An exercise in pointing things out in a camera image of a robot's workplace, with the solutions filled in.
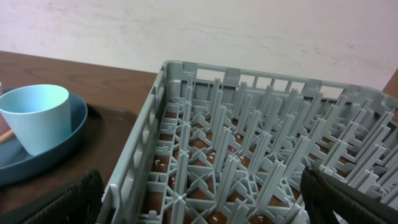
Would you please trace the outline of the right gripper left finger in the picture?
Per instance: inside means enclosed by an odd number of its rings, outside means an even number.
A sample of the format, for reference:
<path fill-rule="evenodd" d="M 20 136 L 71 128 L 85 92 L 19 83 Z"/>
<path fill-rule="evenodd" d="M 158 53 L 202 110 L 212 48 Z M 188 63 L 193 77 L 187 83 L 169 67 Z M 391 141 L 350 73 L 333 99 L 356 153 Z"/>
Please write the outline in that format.
<path fill-rule="evenodd" d="M 95 223 L 102 207 L 102 176 L 97 169 L 61 189 L 39 198 L 29 207 L 24 223 Z"/>

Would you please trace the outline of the pink cup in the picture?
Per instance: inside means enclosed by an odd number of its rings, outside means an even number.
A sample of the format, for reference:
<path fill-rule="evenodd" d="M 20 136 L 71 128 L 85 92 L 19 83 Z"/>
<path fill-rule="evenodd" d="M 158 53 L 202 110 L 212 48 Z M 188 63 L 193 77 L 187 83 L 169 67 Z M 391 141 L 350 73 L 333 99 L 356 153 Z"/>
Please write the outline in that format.
<path fill-rule="evenodd" d="M 3 95 L 3 90 L 2 90 L 2 84 L 0 83 L 0 96 L 2 96 L 2 95 Z M 4 119 L 4 117 L 2 116 L 2 114 L 0 113 L 0 135 L 2 136 L 9 130 L 10 130 L 9 125 L 7 124 L 7 122 Z"/>

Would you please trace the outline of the light blue cup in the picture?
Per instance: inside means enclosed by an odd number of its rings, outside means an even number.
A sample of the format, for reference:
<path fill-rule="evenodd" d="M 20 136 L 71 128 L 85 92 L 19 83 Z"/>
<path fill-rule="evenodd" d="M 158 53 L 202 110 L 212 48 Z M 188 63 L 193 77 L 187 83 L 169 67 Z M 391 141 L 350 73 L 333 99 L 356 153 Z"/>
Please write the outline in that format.
<path fill-rule="evenodd" d="M 1 97 L 1 114 L 24 149 L 36 156 L 72 133 L 70 93 L 58 85 L 30 85 Z"/>

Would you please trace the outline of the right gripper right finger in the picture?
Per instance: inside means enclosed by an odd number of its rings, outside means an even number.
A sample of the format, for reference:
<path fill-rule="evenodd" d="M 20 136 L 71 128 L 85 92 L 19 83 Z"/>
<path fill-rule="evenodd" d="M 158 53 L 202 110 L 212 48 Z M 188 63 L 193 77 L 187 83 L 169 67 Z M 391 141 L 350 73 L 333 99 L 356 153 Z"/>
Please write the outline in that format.
<path fill-rule="evenodd" d="M 316 167 L 302 172 L 300 191 L 311 224 L 397 223 L 397 210 L 372 198 Z"/>

